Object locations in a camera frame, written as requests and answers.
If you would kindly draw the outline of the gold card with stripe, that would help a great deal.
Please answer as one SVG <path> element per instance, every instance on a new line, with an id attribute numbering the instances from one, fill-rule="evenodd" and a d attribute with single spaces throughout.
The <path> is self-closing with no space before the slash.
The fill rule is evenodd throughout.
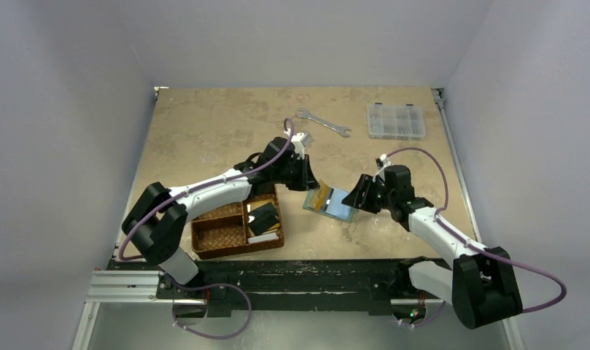
<path id="1" fill-rule="evenodd" d="M 334 188 L 320 180 L 319 188 L 313 191 L 308 206 L 312 208 L 313 211 L 327 211 L 333 193 Z"/>

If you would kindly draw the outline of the teal leather card holder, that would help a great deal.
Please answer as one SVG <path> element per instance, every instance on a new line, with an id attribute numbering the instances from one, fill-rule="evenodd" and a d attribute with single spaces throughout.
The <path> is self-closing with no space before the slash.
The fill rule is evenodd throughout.
<path id="1" fill-rule="evenodd" d="M 331 198 L 331 202 L 330 202 L 330 205 L 329 205 L 327 211 L 313 211 L 312 208 L 310 208 L 308 206 L 308 202 L 311 199 L 311 195 L 312 195 L 313 191 L 308 192 L 308 195 L 306 196 L 306 199 L 303 203 L 303 208 L 305 210 L 312 211 L 316 214 L 330 217 L 332 219 L 336 219 L 336 220 L 342 221 L 342 222 L 351 222 L 353 220 L 353 217 L 357 213 L 357 210 L 350 208 L 348 206 L 345 206 L 341 203 L 341 201 L 348 194 L 347 191 L 334 188 L 334 193 Z"/>

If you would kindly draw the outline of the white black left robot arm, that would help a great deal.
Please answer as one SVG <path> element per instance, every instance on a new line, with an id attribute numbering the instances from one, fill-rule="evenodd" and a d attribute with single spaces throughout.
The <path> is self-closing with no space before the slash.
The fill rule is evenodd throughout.
<path id="1" fill-rule="evenodd" d="M 125 240 L 119 258 L 126 260 L 125 248 L 133 244 L 140 258 L 174 280 L 175 290 L 184 298 L 196 297 L 203 279 L 179 245 L 185 225 L 221 206 L 264 195 L 277 184 L 292 191 L 319 188 L 305 153 L 307 139 L 305 133 L 276 137 L 259 154 L 202 182 L 170 188 L 160 182 L 150 184 L 123 220 Z"/>

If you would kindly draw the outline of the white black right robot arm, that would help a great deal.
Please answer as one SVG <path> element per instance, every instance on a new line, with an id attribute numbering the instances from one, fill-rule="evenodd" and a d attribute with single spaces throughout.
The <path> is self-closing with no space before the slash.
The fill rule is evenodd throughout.
<path id="1" fill-rule="evenodd" d="M 438 209 L 416 196 L 408 167 L 393 165 L 379 175 L 363 174 L 342 203 L 373 214 L 389 211 L 395 222 L 426 242 L 445 262 L 439 265 L 417 257 L 400 263 L 394 285 L 401 295 L 424 291 L 440 298 L 452 305 L 468 329 L 522 313 L 508 253 L 500 247 L 489 249 L 443 223 Z"/>

